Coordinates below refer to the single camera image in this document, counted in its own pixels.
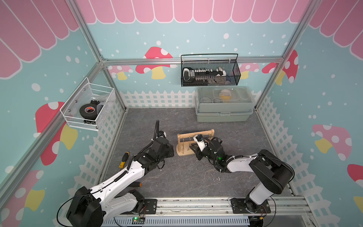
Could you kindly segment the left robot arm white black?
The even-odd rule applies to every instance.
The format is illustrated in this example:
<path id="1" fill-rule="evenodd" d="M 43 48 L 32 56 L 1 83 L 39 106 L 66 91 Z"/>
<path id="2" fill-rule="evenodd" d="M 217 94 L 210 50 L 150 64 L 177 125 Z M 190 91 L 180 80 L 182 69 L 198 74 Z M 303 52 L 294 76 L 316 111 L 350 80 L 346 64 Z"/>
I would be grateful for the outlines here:
<path id="1" fill-rule="evenodd" d="M 150 171 L 162 169 L 165 159 L 173 156 L 173 145 L 169 143 L 165 132 L 159 129 L 159 121 L 156 121 L 153 139 L 131 158 L 125 168 L 90 189 L 85 186 L 79 188 L 68 199 L 70 206 L 66 218 L 70 226 L 100 227 L 104 221 L 120 214 L 140 214 L 145 211 L 145 198 L 137 190 L 131 190 L 123 196 L 119 193 Z"/>

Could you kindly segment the wooden jewelry display stand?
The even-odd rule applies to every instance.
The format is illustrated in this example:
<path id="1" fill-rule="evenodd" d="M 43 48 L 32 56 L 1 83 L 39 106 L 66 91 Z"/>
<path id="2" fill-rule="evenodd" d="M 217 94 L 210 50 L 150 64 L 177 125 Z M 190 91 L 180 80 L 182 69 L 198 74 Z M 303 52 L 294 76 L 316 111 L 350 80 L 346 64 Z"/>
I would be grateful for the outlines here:
<path id="1" fill-rule="evenodd" d="M 194 141 L 194 136 L 199 134 L 201 134 L 204 137 L 213 137 L 215 135 L 215 130 L 211 129 L 208 131 L 178 134 L 177 135 L 178 145 L 176 146 L 176 152 L 178 156 L 195 155 L 194 151 L 190 148 L 190 145 L 196 143 Z"/>

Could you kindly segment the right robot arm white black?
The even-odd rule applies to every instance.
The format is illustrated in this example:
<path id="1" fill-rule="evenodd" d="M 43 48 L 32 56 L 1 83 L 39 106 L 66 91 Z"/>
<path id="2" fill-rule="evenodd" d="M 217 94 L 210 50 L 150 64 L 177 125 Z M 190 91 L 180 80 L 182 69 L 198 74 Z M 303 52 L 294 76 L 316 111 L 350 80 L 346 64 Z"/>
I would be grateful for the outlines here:
<path id="1" fill-rule="evenodd" d="M 257 154 L 249 156 L 230 156 L 224 152 L 222 141 L 216 137 L 204 137 L 198 134 L 193 137 L 194 143 L 190 149 L 198 160 L 207 158 L 216 171 L 220 173 L 251 172 L 259 179 L 259 183 L 242 199 L 232 199 L 231 205 L 236 213 L 267 214 L 267 199 L 275 194 L 281 194 L 290 183 L 295 171 L 271 152 L 262 149 Z"/>

